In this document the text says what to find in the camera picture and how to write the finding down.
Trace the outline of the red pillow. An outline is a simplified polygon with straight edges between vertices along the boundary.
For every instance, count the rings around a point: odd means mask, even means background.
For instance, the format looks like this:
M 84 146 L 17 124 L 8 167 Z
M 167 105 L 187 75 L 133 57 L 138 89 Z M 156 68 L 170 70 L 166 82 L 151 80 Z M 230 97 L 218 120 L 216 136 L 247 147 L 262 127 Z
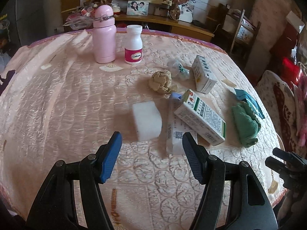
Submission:
M 298 65 L 295 65 L 290 59 L 283 57 L 281 66 L 281 79 L 285 81 L 289 87 L 298 85 L 303 72 Z

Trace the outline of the white green milk carton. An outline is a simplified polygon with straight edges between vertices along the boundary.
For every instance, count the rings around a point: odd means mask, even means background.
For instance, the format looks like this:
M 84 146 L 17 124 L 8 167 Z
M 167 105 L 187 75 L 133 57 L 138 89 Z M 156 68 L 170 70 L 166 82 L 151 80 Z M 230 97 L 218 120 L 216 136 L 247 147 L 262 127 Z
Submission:
M 192 64 L 196 90 L 203 94 L 208 94 L 217 82 L 216 76 L 211 70 L 205 57 L 196 55 Z

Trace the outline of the floral sofa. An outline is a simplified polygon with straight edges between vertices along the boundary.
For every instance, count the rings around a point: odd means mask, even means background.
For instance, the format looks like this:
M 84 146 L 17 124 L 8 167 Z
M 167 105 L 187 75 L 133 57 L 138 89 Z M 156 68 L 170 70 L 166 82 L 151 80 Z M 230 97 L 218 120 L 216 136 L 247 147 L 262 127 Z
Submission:
M 297 135 L 297 106 L 295 96 L 288 84 L 277 74 L 266 70 L 256 86 L 284 148 L 306 157 L 306 146 L 299 146 Z

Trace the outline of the beige cloth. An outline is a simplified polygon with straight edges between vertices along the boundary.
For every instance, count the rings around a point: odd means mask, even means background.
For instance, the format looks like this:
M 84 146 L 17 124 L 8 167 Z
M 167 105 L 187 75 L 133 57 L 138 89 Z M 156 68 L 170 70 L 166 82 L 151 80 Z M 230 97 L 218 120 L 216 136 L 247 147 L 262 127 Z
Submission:
M 170 94 L 172 92 L 172 77 L 170 71 L 157 71 L 148 81 L 149 87 L 159 94 Z

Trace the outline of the wooden chair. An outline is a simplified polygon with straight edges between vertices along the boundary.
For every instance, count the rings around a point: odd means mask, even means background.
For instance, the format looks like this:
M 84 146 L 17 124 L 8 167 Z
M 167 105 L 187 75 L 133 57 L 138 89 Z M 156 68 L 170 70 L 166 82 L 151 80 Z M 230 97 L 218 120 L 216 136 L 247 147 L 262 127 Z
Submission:
M 253 24 L 244 9 L 231 9 L 230 5 L 220 3 L 214 41 L 228 55 L 247 63 L 260 27 L 261 22 Z

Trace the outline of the wooden tv cabinet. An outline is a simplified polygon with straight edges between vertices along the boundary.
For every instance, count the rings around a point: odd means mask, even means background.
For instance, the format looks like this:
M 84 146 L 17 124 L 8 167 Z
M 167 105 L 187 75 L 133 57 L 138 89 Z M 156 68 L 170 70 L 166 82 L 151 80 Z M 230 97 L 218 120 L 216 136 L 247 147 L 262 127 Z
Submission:
M 151 30 L 183 35 L 194 39 L 204 40 L 205 42 L 211 42 L 212 38 L 214 38 L 214 34 L 207 29 L 195 26 L 192 23 L 175 21 L 162 16 L 128 16 L 121 14 L 116 17 L 116 23 L 147 25 Z

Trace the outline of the green white medicine box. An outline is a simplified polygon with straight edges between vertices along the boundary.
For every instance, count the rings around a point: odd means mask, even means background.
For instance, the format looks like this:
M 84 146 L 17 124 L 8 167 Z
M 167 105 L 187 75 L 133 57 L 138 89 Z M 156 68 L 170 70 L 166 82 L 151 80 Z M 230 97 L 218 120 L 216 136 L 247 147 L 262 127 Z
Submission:
M 225 141 L 226 122 L 191 89 L 182 95 L 174 114 L 212 146 Z

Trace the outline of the blue white toothpaste box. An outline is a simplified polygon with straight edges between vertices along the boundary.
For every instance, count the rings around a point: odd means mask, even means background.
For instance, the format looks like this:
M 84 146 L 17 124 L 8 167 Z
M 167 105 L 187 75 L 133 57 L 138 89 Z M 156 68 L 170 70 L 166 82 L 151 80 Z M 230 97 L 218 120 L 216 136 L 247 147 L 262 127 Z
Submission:
M 192 130 L 190 126 L 185 124 L 175 114 L 175 109 L 181 104 L 181 94 L 176 92 L 171 93 L 169 97 L 169 111 L 168 111 L 168 125 L 167 125 L 167 140 L 166 150 L 171 155 L 184 155 L 184 149 L 182 146 L 182 137 L 185 132 L 190 132 L 198 143 L 197 133 Z

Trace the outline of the framed couple photo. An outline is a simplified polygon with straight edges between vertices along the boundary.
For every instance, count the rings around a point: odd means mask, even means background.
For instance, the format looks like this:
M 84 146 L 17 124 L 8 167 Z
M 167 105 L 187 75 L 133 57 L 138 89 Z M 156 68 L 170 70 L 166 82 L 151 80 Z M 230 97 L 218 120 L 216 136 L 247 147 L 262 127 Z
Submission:
M 129 16 L 147 16 L 148 9 L 148 1 L 128 1 L 126 14 Z

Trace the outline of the white sponge block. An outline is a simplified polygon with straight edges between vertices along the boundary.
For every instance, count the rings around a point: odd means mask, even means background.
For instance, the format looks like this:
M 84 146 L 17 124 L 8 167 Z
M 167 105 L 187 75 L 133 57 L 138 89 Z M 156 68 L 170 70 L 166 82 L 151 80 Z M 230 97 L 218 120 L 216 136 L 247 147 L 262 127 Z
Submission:
M 148 141 L 160 136 L 162 117 L 154 101 L 133 104 L 132 113 L 138 141 Z

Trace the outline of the green fluffy sock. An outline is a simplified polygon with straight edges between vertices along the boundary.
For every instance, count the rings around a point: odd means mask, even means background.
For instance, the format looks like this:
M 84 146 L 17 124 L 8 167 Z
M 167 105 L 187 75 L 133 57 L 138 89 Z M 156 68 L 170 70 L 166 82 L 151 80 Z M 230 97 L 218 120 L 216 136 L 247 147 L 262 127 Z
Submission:
M 241 145 L 251 147 L 257 144 L 261 123 L 248 103 L 241 101 L 232 106 L 232 115 Z

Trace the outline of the pink thermos bottle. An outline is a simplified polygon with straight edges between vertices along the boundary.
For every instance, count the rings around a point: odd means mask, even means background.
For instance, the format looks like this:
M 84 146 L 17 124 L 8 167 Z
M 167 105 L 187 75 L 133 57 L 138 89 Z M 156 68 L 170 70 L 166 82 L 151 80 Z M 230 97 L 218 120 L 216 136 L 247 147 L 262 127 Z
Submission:
M 96 62 L 110 63 L 116 58 L 116 26 L 113 9 L 101 5 L 95 11 L 93 22 L 93 51 Z

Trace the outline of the white pill bottle pink label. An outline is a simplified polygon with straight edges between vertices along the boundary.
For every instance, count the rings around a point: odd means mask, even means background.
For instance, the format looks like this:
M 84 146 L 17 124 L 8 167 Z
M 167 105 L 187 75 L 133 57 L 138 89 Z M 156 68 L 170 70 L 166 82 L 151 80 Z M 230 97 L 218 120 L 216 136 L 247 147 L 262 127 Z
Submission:
M 143 57 L 143 42 L 141 25 L 128 25 L 126 27 L 126 41 L 124 45 L 124 59 L 128 64 L 138 64 Z

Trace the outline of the blue snack bag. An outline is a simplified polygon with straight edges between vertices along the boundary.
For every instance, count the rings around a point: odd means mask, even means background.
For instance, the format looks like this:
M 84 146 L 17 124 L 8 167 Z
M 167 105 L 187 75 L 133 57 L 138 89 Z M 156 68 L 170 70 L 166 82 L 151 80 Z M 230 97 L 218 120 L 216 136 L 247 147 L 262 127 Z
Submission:
M 263 111 L 261 110 L 258 102 L 253 98 L 253 96 L 251 96 L 249 93 L 241 89 L 235 89 L 235 94 L 236 98 L 239 101 L 246 102 L 259 118 L 265 119 Z

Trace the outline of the white green wrapper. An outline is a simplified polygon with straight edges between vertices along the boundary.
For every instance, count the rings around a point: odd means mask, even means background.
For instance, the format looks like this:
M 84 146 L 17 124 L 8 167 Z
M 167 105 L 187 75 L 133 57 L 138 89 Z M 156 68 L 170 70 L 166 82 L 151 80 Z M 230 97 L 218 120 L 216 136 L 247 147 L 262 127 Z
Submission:
M 178 59 L 169 60 L 167 69 L 170 71 L 172 78 L 178 78 L 183 81 L 190 79 L 189 70 L 183 67 L 182 62 Z

